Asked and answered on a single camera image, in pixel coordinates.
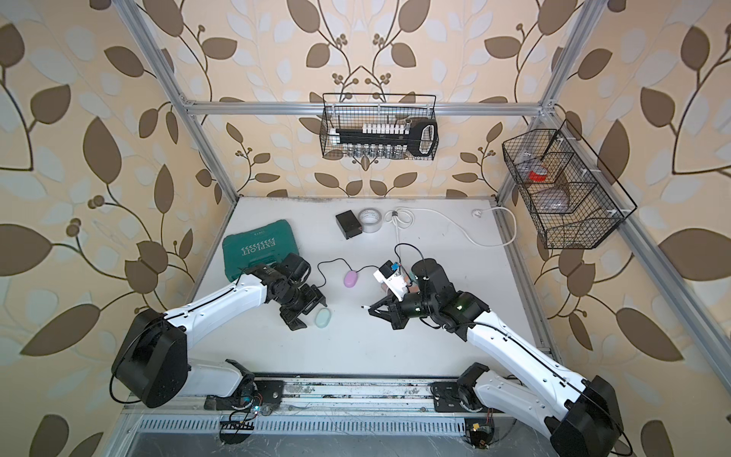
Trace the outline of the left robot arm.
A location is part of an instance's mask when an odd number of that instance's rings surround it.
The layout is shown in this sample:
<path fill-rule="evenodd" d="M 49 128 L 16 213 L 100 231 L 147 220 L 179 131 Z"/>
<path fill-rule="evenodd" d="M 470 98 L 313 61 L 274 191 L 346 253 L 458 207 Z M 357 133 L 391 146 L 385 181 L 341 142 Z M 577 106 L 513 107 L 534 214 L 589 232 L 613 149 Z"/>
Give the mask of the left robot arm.
<path fill-rule="evenodd" d="M 216 407 L 242 411 L 260 399 L 255 375 L 242 364 L 197 361 L 190 350 L 237 316 L 264 304 L 279 305 L 291 331 L 305 329 L 308 315 L 327 300 L 308 283 L 311 266 L 297 254 L 284 261 L 243 268 L 234 280 L 200 300 L 167 312 L 135 316 L 110 368 L 136 402 L 154 409 L 177 396 L 213 399 Z"/>

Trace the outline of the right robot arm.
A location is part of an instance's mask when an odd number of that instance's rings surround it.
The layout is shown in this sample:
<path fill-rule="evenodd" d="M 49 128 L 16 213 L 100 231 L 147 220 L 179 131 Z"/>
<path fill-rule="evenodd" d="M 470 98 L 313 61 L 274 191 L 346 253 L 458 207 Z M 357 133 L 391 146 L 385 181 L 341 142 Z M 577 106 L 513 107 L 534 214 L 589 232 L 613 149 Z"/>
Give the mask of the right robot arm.
<path fill-rule="evenodd" d="M 453 388 L 436 398 L 465 411 L 502 411 L 533 428 L 561 456 L 617 455 L 626 438 L 613 386 L 602 377 L 587 380 L 531 345 L 476 295 L 459 291 L 434 259 L 418 261 L 412 274 L 388 261 L 373 274 L 388 289 L 369 315 L 404 329 L 412 319 L 431 319 L 436 327 L 479 348 L 508 371 L 498 375 L 474 363 Z"/>

